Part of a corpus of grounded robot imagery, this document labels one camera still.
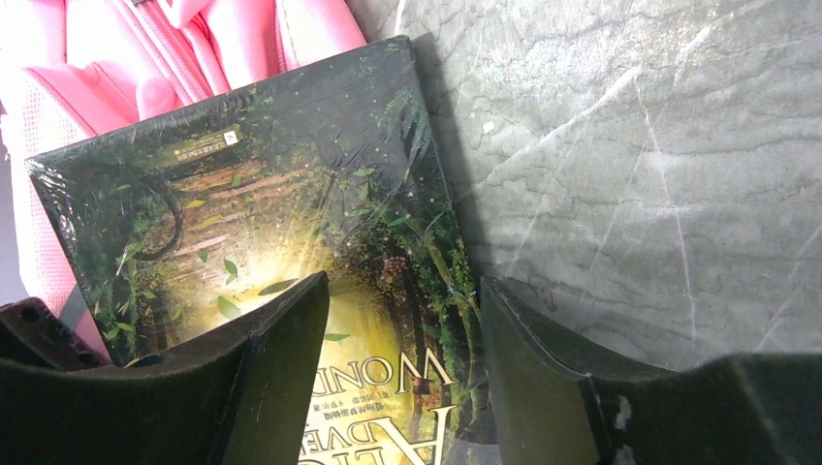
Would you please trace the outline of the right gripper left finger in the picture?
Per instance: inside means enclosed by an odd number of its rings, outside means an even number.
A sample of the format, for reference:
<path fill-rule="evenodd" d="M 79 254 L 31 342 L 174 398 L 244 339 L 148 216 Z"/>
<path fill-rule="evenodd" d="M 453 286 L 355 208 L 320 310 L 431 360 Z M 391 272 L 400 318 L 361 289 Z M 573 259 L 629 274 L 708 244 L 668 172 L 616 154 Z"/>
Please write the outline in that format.
<path fill-rule="evenodd" d="M 126 367 L 1 359 L 5 464 L 294 464 L 330 307 L 318 272 Z"/>

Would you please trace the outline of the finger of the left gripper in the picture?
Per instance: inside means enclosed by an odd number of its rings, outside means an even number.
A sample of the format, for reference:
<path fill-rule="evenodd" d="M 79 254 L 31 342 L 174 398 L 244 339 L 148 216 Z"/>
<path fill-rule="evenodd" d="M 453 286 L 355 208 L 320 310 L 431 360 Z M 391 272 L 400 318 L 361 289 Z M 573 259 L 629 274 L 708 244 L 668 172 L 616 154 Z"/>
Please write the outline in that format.
<path fill-rule="evenodd" d="M 57 371 L 109 364 L 37 297 L 1 306 L 1 359 Z"/>

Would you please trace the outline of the dark green book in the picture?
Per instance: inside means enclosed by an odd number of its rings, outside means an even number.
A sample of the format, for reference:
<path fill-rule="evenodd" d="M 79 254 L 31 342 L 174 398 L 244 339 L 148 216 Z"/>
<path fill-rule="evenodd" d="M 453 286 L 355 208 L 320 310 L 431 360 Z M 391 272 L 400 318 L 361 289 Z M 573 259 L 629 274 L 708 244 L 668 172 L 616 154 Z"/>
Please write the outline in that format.
<path fill-rule="evenodd" d="M 411 41 L 27 160 L 111 359 L 247 332 L 225 464 L 496 464 L 479 304 Z"/>

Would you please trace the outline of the pink student backpack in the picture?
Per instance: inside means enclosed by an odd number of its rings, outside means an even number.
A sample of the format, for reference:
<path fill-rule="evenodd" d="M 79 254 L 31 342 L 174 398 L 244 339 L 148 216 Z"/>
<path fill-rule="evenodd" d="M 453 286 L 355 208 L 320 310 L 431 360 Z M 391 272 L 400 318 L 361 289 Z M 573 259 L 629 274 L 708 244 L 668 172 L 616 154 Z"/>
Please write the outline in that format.
<path fill-rule="evenodd" d="M 28 158 L 364 42 L 343 1 L 3 2 L 1 134 L 25 290 L 93 354 L 106 354 Z"/>

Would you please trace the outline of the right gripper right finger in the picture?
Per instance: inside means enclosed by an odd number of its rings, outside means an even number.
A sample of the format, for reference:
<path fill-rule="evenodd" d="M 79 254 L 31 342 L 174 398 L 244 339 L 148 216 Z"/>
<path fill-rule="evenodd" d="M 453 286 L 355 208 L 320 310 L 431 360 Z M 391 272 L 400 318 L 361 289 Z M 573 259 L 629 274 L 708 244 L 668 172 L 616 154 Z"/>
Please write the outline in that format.
<path fill-rule="evenodd" d="M 732 354 L 676 372 L 620 355 L 481 283 L 506 464 L 817 464 L 821 358 Z"/>

